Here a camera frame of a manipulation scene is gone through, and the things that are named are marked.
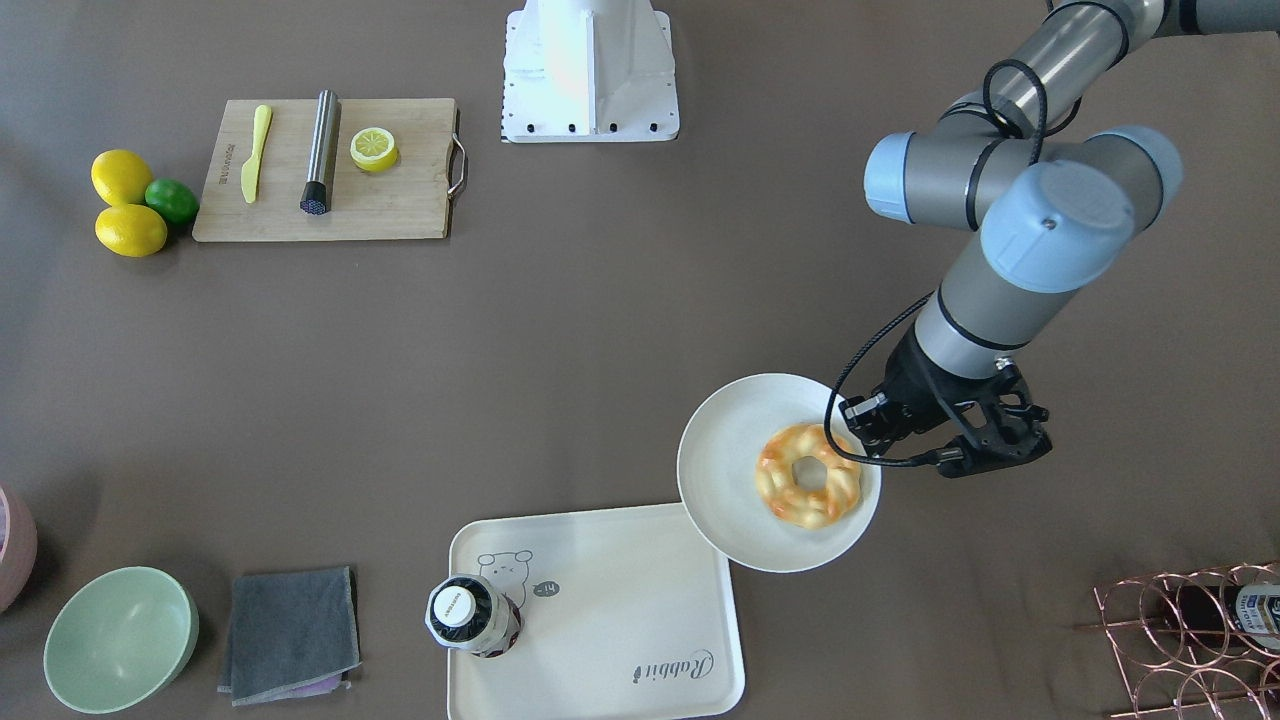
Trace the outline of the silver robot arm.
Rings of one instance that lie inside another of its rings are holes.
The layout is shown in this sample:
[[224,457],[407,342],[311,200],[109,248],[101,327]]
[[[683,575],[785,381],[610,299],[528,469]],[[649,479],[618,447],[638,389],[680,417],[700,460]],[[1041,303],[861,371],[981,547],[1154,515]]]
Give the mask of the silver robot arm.
[[1014,355],[1176,196],[1184,168],[1160,132],[1123,126],[1051,143],[1089,86],[1158,37],[1277,28],[1275,1],[1061,1],[933,135],[882,138],[864,173],[868,206],[918,225],[970,231],[940,287],[902,318],[910,329],[867,396],[828,409],[891,468],[892,445],[945,423],[957,436],[904,460],[945,477],[1011,468],[1047,454],[1048,413]]

